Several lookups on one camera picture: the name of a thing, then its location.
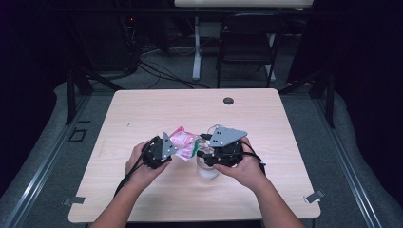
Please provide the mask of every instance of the office chair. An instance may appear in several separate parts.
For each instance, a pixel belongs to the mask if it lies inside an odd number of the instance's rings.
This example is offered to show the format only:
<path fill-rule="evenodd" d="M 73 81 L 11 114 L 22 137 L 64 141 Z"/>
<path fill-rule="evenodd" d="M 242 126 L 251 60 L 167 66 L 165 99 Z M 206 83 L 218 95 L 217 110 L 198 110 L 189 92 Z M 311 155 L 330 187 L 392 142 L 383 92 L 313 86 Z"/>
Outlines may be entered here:
<path fill-rule="evenodd" d="M 276 60 L 279 37 L 287 30 L 287 23 L 278 15 L 239 13 L 228 16 L 221 24 L 217 88 L 220 88 L 221 63 L 236 65 L 271 65 L 266 87 Z M 274 35 L 270 45 L 268 36 Z"/>

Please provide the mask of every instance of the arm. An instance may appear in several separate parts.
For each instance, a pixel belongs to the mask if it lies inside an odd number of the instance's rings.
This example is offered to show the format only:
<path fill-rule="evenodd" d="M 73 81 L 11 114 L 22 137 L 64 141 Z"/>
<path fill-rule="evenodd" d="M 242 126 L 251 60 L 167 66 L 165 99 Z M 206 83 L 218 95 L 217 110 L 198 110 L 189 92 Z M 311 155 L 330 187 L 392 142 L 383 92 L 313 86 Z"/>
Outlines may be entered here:
<path fill-rule="evenodd" d="M 247 138 L 242 138 L 242 141 L 250 144 Z M 242 148 L 245 152 L 251 152 L 251 149 L 244 144 Z M 222 174 L 235 178 L 240 184 L 254 192 L 266 227 L 303 227 L 273 183 L 263 175 L 257 159 L 244 156 L 235 168 L 219 164 L 214 166 Z"/>
<path fill-rule="evenodd" d="M 143 142 L 134 147 L 131 157 L 125 165 L 126 173 L 130 171 L 140 157 L 145 144 L 146 142 Z M 145 165 L 138 168 L 91 227 L 125 227 L 137 198 L 164 171 L 168 164 L 169 162 L 164 163 L 158 169 L 151 169 Z"/>

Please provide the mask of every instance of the black cable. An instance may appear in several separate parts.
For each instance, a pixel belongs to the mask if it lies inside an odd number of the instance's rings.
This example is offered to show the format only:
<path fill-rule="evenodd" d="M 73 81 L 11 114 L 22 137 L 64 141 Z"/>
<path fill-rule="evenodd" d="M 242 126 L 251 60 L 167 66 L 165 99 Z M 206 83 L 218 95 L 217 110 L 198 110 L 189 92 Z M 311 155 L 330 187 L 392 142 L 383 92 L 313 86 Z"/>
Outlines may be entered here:
<path fill-rule="evenodd" d="M 177 76 L 172 76 L 172 75 L 169 75 L 169 74 L 167 74 L 167 73 L 161 72 L 161 71 L 159 71 L 158 69 L 156 69 L 155 67 L 153 67 L 153 66 L 151 66 L 151 65 L 149 65 L 148 63 L 145 63 L 145 62 L 143 62 L 143 61 L 141 61 L 141 64 L 145 65 L 146 67 L 148 67 L 148 68 L 150 68 L 150 69 L 152 69 L 152 70 L 154 70 L 154 71 L 156 71 L 156 72 L 159 72 L 159 73 L 161 73 L 161 74 L 163 74 L 163 75 L 165 75 L 165 76 L 170 77 L 171 79 L 173 79 L 172 81 L 180 82 L 180 83 L 184 84 L 185 86 L 188 86 L 188 87 L 190 87 L 190 88 L 194 88 L 194 87 L 191 86 L 188 82 L 186 82 L 186 81 L 184 81 L 184 80 L 178 78 Z"/>
<path fill-rule="evenodd" d="M 139 166 L 137 166 L 139 164 L 139 162 L 142 160 L 144 152 L 148 149 L 148 147 L 151 145 L 151 143 L 149 143 L 147 145 L 146 148 L 143 149 L 142 154 L 139 156 L 139 158 L 136 160 L 136 162 L 134 163 L 133 167 L 130 169 L 130 171 L 125 175 L 125 177 L 122 179 L 122 181 L 119 183 L 118 187 L 116 188 L 115 194 L 113 195 L 113 198 L 116 197 L 116 195 L 119 193 L 119 191 L 121 191 L 121 189 L 125 186 L 125 184 L 127 184 L 127 182 L 130 180 L 130 176 L 138 169 L 140 168 L 143 163 L 141 163 Z"/>
<path fill-rule="evenodd" d="M 155 67 L 151 66 L 151 65 L 148 64 L 148 63 L 153 64 L 153 65 L 156 65 L 156 66 L 159 66 L 159 67 L 162 67 L 163 69 L 165 69 L 166 71 L 168 71 L 170 74 L 167 74 L 167 73 L 165 73 L 165 72 L 161 72 L 161 71 L 159 71 L 158 69 L 156 69 Z M 141 64 L 144 64 L 145 66 L 147 66 L 147 67 L 149 67 L 149 68 L 151 68 L 151 69 L 153 69 L 153 70 L 155 70 L 155 71 L 157 71 L 157 72 L 161 72 L 161 74 L 163 74 L 163 75 L 166 75 L 166 76 L 168 76 L 168 77 L 170 77 L 170 78 L 175 79 L 175 80 L 173 80 L 173 81 L 178 81 L 178 82 L 183 83 L 183 84 L 185 84 L 186 86 L 191 87 L 191 88 L 194 88 L 194 87 L 192 87 L 191 85 L 193 85 L 193 86 L 202 86 L 202 87 L 205 87 L 205 88 L 210 88 L 210 87 L 207 86 L 207 85 L 203 85 L 203 84 L 200 84 L 200 83 L 188 82 L 188 81 L 186 81 L 186 80 L 183 80 L 183 79 L 181 79 L 180 77 L 178 77 L 177 75 L 175 75 L 173 72 L 171 72 L 169 69 L 167 69 L 165 66 L 159 65 L 159 64 L 157 64 L 157 63 L 149 62 L 149 61 L 148 61 L 148 63 L 146 63 L 146 62 L 144 62 L 144 61 L 141 60 Z"/>

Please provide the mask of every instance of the table top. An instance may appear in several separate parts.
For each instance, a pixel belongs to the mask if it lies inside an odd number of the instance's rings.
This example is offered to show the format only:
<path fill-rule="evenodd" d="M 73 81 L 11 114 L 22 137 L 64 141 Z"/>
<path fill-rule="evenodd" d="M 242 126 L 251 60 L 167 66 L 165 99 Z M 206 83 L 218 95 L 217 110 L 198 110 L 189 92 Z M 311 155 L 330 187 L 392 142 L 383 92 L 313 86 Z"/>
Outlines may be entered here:
<path fill-rule="evenodd" d="M 314 0 L 175 0 L 176 7 L 310 8 Z"/>
<path fill-rule="evenodd" d="M 233 104 L 223 99 L 231 97 Z M 71 222 L 92 222 L 113 198 L 125 175 L 132 148 L 179 126 L 194 134 L 216 124 L 244 130 L 266 174 L 299 218 L 316 218 L 317 202 L 278 92 L 271 88 L 121 90 L 115 93 L 95 143 Z M 204 180 L 196 159 L 173 161 L 138 198 L 129 221 L 211 221 L 261 219 L 255 195 L 236 180 L 219 174 Z"/>

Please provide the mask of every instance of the cup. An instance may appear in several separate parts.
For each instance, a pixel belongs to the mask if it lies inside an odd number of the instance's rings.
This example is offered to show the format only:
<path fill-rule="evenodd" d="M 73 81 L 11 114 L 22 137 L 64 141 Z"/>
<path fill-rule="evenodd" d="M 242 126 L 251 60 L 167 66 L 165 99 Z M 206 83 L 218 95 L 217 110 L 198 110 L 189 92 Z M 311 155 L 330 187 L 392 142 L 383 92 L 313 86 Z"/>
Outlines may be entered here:
<path fill-rule="evenodd" d="M 198 164 L 198 174 L 203 179 L 212 180 L 219 174 L 219 171 L 217 169 L 205 164 L 203 158 L 197 157 L 196 161 Z"/>

